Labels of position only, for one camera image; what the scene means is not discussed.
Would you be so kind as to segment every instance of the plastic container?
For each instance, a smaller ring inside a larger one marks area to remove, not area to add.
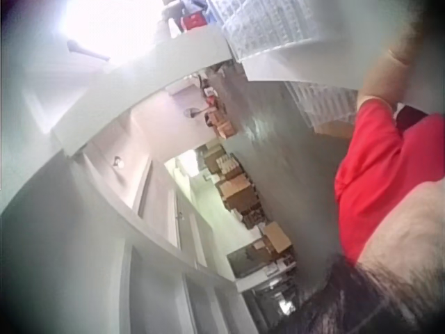
[[[333,120],[354,124],[356,90],[305,82],[286,82],[286,87],[309,127]]]
[[[335,1],[209,0],[237,61],[339,35]]]

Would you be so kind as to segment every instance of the bright light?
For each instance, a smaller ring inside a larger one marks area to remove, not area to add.
[[[120,65],[153,47],[162,0],[71,0],[62,32]]]
[[[181,154],[178,158],[188,176],[195,177],[200,173],[200,169],[197,166],[196,152],[194,150],[189,150]]]
[[[293,311],[295,311],[295,306],[293,303],[291,301],[285,301],[284,299],[280,301],[280,307],[285,315],[290,315]]]

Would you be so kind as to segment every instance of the brown box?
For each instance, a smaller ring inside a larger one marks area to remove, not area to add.
[[[220,191],[226,207],[238,212],[243,212],[259,202],[254,187],[245,174],[221,184]]]
[[[224,139],[232,137],[236,134],[234,127],[232,126],[230,121],[226,121],[223,124],[218,126],[218,133]]]
[[[225,150],[221,145],[216,145],[204,154],[204,163],[210,173],[216,174],[220,172],[220,168],[216,160],[225,155]]]
[[[223,115],[223,113],[221,113],[219,110],[214,110],[214,111],[210,111],[207,113],[207,115],[209,116],[209,119],[211,121],[211,123],[213,124],[213,126],[217,127],[221,124],[223,124],[226,119]]]
[[[277,222],[266,225],[263,231],[278,254],[292,246],[291,240],[283,232]]]
[[[243,169],[241,168],[239,162],[227,154],[218,158],[216,163],[221,170],[221,174],[226,180],[231,180],[243,173]]]

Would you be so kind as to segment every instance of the red object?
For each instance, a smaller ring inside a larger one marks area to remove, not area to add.
[[[208,96],[208,97],[206,97],[206,102],[207,102],[208,106],[216,106],[216,97]]]
[[[192,30],[199,26],[206,26],[207,21],[202,12],[196,12],[189,16],[184,16],[181,19],[182,27],[184,30]]]
[[[380,100],[361,107],[335,178],[340,242],[356,263],[382,219],[417,185],[445,176],[444,117],[422,118],[403,133]]]

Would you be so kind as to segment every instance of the white wall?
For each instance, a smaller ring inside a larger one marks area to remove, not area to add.
[[[183,333],[175,303],[176,290],[176,280],[149,268],[142,258],[134,253],[130,280],[131,332]]]
[[[49,131],[104,63],[70,54],[59,28],[66,1],[18,2],[2,22],[0,209],[59,150]]]
[[[132,109],[131,114],[147,137],[154,159],[166,162],[216,137],[212,128],[206,126],[203,113],[196,118],[184,115],[184,110],[191,107],[207,107],[195,86],[173,96],[160,90]]]
[[[118,333],[111,287],[122,218],[62,154],[1,218],[2,304],[20,332]]]
[[[249,231],[225,209],[220,194],[213,184],[196,191],[195,195],[199,212],[212,227],[216,243],[223,255],[258,239],[258,233],[254,230]]]
[[[84,149],[105,182],[129,207],[133,207],[148,151],[147,141],[129,113],[107,125]],[[116,156],[123,160],[124,168],[113,167]]]

